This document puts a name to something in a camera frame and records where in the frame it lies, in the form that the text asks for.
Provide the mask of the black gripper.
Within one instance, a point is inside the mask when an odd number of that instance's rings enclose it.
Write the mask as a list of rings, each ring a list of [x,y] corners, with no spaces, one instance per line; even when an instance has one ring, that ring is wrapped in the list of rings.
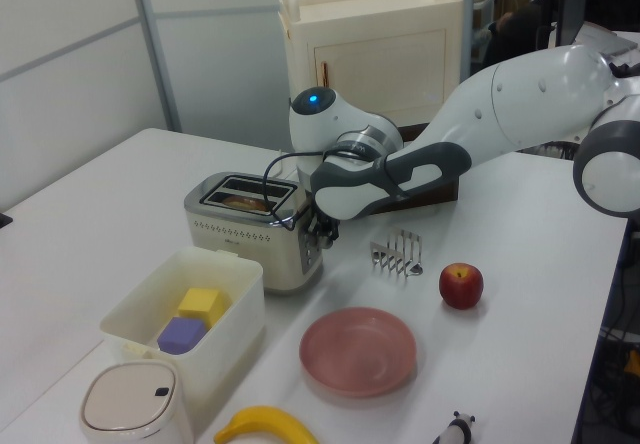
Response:
[[[311,208],[311,217],[307,229],[305,230],[306,241],[310,245],[318,245],[320,233],[320,247],[330,249],[337,240],[337,230],[340,221],[328,216],[322,210],[313,206]]]

